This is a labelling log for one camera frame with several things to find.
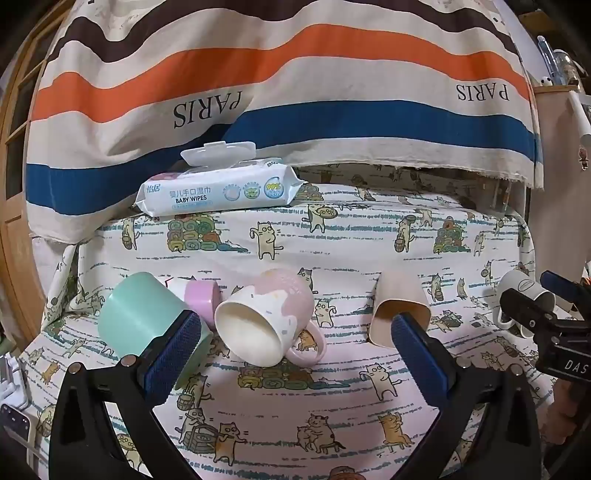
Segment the pink white ceramic mug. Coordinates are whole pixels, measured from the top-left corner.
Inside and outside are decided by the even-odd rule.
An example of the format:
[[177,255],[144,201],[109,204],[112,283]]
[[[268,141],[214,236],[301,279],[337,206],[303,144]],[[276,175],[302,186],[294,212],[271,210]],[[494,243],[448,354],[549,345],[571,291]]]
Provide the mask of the pink white ceramic mug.
[[273,367],[287,359],[308,368],[327,353],[320,328],[312,323],[314,295],[294,272],[272,269],[219,304],[217,334],[229,351],[256,367]]

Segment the beige paper cup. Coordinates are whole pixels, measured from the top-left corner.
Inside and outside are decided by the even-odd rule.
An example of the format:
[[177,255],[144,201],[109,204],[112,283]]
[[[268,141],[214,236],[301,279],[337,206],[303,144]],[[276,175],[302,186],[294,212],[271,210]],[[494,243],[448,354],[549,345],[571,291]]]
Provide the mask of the beige paper cup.
[[401,313],[410,313],[424,331],[429,328],[432,312],[418,276],[407,268],[385,270],[376,286],[370,342],[393,349],[391,323]]

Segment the small pink capped bottle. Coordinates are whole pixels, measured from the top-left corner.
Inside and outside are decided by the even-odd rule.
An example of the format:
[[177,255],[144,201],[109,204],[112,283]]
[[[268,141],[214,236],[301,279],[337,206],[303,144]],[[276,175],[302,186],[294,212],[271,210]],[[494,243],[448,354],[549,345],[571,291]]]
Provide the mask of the small pink capped bottle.
[[169,291],[204,320],[211,330],[214,326],[214,313],[221,304],[221,290],[214,280],[201,280],[188,277],[157,277]]

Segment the cat print bed sheet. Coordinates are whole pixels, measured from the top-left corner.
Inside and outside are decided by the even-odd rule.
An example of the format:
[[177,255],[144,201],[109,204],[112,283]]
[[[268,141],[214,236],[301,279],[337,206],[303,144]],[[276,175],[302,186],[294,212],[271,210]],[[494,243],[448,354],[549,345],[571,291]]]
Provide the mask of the cat print bed sheet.
[[538,479],[552,383],[472,181],[311,173],[288,206],[131,214],[63,252],[26,371],[52,479]]

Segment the clear glass on bed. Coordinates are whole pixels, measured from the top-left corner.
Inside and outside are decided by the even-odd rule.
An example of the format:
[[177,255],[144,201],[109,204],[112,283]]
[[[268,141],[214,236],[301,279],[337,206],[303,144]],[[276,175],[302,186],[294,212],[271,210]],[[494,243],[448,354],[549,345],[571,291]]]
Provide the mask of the clear glass on bed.
[[523,182],[501,178],[480,177],[477,188],[479,211],[508,215],[526,213],[528,188]]

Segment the baby wipes pack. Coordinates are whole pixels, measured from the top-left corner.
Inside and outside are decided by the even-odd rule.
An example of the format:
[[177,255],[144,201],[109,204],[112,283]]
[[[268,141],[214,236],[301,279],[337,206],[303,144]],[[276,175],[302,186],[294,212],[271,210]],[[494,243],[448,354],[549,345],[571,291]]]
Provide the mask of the baby wipes pack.
[[304,181],[280,158],[259,158],[250,141],[183,150],[188,168],[152,176],[134,206],[150,217],[287,206]]

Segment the mint green plastic cup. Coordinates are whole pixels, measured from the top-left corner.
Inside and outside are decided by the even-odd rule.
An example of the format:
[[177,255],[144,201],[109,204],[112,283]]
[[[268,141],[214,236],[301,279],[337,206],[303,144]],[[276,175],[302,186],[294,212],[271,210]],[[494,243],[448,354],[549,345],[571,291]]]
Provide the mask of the mint green plastic cup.
[[[134,273],[112,290],[101,307],[99,336],[119,358],[128,354],[138,355],[153,338],[162,335],[184,310],[192,311],[157,277],[147,272]],[[204,320],[199,319],[200,339],[175,384],[176,389],[184,387],[189,377],[197,373],[211,347],[213,332]]]

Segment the striped Paris fabric cover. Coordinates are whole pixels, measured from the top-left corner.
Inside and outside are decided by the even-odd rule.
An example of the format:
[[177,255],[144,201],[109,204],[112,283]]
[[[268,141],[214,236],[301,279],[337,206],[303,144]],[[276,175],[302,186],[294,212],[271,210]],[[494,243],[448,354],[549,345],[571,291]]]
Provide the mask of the striped Paris fabric cover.
[[216,141],[544,184],[532,83],[490,1],[78,1],[32,108],[29,227],[78,242]]

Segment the beige cabinet side panel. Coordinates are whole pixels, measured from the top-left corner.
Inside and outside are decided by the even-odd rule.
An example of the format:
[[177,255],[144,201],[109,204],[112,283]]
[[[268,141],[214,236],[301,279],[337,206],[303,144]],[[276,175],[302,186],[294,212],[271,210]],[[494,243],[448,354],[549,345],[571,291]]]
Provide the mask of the beige cabinet side panel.
[[568,92],[536,90],[544,186],[531,194],[528,225],[536,272],[578,282],[590,260],[590,148],[580,144]]

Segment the wooden door frame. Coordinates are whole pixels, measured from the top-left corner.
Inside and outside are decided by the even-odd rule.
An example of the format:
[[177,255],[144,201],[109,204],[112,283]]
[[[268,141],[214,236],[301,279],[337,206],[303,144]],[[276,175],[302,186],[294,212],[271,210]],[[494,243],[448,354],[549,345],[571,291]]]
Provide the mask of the wooden door frame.
[[46,57],[68,7],[53,7],[30,31],[8,77],[1,103],[1,285],[9,312],[3,328],[25,348],[39,333],[44,295],[25,208],[30,117]]

